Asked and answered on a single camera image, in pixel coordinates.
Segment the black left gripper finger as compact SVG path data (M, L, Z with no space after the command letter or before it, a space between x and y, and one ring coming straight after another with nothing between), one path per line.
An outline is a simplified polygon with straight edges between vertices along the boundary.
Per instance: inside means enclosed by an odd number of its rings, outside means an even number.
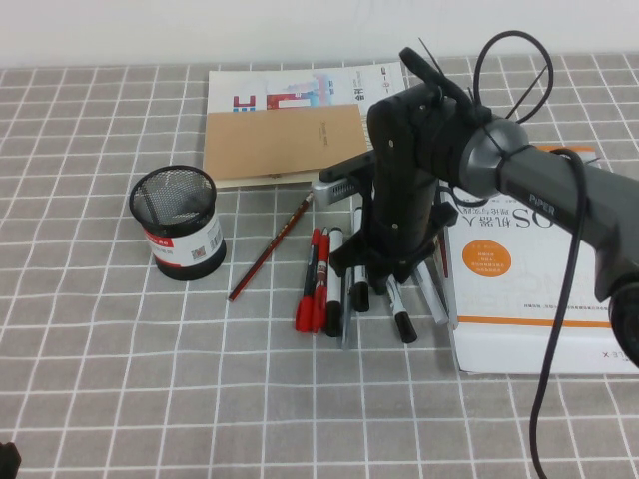
M0 444L0 479L16 479L21 455L13 442Z

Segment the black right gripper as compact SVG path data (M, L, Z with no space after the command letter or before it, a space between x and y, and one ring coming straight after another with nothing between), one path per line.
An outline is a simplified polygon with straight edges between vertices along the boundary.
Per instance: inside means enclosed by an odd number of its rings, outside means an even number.
M347 179L362 196L360 230L329 263L339 275L364 266L373 290L386 290L391 274L405 284L435 253L438 234L456 221L454 207L433 203L437 178L418 163L432 98L418 85L375 103L367 114L372 150L328 169L331 181Z

